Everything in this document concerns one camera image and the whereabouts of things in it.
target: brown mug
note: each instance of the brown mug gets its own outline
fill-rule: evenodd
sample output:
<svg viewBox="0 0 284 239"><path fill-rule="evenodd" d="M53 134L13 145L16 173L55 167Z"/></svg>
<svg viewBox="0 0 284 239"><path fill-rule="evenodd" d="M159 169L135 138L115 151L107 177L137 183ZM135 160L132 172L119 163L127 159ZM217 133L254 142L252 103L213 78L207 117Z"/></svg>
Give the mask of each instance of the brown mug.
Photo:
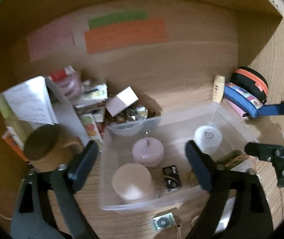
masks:
<svg viewBox="0 0 284 239"><path fill-rule="evenodd" d="M40 172L55 170L68 164L72 157L83 150L78 137L63 135L60 125L43 125L34 130L24 145L24 155Z"/></svg>

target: orange zipper stripe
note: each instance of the orange zipper stripe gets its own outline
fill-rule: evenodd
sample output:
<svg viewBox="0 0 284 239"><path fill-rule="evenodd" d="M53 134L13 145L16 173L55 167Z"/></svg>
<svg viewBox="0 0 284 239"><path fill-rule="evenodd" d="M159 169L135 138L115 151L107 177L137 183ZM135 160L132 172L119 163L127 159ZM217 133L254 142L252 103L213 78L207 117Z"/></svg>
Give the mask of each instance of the orange zipper stripe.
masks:
<svg viewBox="0 0 284 239"><path fill-rule="evenodd" d="M244 70L244 69L237 69L236 73L242 74L248 78L250 78L251 80L253 80L257 86L259 85L260 87L262 87L263 91L265 92L265 95L268 95L268 87L266 86L266 84L260 79L258 78L256 75L254 75L253 73Z"/></svg>

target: clear plastic container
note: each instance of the clear plastic container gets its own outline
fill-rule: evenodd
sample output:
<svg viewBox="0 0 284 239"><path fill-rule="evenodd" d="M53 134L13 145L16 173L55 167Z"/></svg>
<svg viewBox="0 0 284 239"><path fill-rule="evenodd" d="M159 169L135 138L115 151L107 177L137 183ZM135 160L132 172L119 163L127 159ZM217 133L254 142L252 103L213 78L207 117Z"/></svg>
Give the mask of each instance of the clear plastic container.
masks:
<svg viewBox="0 0 284 239"><path fill-rule="evenodd" d="M118 124L112 126L112 129L106 129L104 135L106 147L101 153L99 191L101 209L145 211L182 203L199 196L203 192L200 186L196 182L187 184L191 166L185 156L184 147L187 141L193 139L194 132L199 126L208 124L217 127L223 135L221 146L211 155L214 161L234 149L244 152L244 146L248 142L256 141L238 120L217 103L147 120ZM125 204L112 188L112 176L123 164L134 163L132 147L136 141L146 135L160 140L164 145L164 160L157 167L149 169L159 190L159 197L151 201ZM235 167L235 170L246 171L253 164L253 160L246 160ZM162 168L170 165L176 165L182 188L167 192Z"/></svg>

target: pink notebook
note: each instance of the pink notebook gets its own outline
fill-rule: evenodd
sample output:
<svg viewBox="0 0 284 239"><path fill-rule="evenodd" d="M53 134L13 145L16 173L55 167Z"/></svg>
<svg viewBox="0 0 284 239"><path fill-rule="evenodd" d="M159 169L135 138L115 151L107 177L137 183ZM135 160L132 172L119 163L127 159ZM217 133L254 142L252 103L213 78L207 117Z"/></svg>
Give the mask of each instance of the pink notebook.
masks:
<svg viewBox="0 0 284 239"><path fill-rule="evenodd" d="M246 118L249 116L248 113L246 113L245 111L243 111L240 107L236 106L234 103L232 103L231 101L229 101L228 99L225 99L229 105L231 105L231 107L234 109L234 111L236 111L236 113L242 118Z"/></svg>

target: blue pencil case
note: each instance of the blue pencil case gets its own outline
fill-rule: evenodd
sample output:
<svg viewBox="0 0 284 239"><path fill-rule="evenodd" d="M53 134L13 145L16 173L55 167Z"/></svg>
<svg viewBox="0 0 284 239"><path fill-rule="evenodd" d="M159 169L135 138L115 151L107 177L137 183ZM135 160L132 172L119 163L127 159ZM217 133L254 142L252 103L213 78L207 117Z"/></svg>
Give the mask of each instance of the blue pencil case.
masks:
<svg viewBox="0 0 284 239"><path fill-rule="evenodd" d="M225 84L224 97L253 118L284 115L284 104L263 105L252 94L231 82Z"/></svg>

